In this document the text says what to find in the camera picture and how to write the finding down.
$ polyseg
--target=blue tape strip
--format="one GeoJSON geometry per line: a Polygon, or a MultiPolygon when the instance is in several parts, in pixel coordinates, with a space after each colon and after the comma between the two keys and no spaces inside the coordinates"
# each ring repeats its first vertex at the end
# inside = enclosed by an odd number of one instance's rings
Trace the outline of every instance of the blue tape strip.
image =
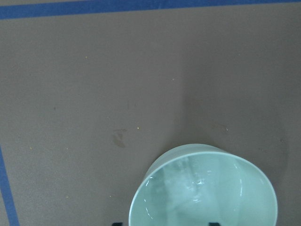
{"type": "Polygon", "coordinates": [[[136,10],[299,2],[301,0],[86,0],[1,6],[0,19],[136,10]]]}
{"type": "Polygon", "coordinates": [[[0,190],[4,201],[6,213],[10,226],[19,226],[17,211],[14,204],[13,195],[10,190],[8,175],[6,173],[3,155],[0,147],[0,190]]]}

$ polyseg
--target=bowl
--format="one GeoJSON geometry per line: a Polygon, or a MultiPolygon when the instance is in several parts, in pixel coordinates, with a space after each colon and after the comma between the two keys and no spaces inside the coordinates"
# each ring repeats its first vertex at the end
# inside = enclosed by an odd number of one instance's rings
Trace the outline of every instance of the bowl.
{"type": "Polygon", "coordinates": [[[277,198],[254,164],[189,144],[160,156],[134,195],[129,226],[275,226],[277,198]]]}

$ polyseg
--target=black object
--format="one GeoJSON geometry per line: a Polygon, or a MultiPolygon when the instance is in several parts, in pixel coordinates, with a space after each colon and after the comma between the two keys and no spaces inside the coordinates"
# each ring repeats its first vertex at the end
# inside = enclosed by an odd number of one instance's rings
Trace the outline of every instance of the black object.
{"type": "Polygon", "coordinates": [[[221,226],[219,223],[209,223],[209,226],[221,226]]]}

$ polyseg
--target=blue line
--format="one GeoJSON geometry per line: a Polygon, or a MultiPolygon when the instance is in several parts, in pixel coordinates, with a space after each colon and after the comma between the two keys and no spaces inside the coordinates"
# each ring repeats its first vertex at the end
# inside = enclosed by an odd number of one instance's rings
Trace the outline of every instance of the blue line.
{"type": "Polygon", "coordinates": [[[17,211],[14,204],[13,195],[10,190],[8,175],[6,173],[3,155],[0,147],[0,189],[4,201],[6,213],[10,226],[19,226],[17,211]]]}
{"type": "Polygon", "coordinates": [[[0,19],[136,10],[299,2],[301,0],[85,0],[0,7],[0,19]]]}

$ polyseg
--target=plastic bowl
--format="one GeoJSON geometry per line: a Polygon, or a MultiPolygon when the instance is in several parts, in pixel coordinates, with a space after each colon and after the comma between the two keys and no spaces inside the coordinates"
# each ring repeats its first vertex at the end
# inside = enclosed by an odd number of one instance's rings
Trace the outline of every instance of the plastic bowl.
{"type": "Polygon", "coordinates": [[[209,145],[176,147],[149,168],[129,226],[275,226],[277,199],[252,163],[209,145]]]}

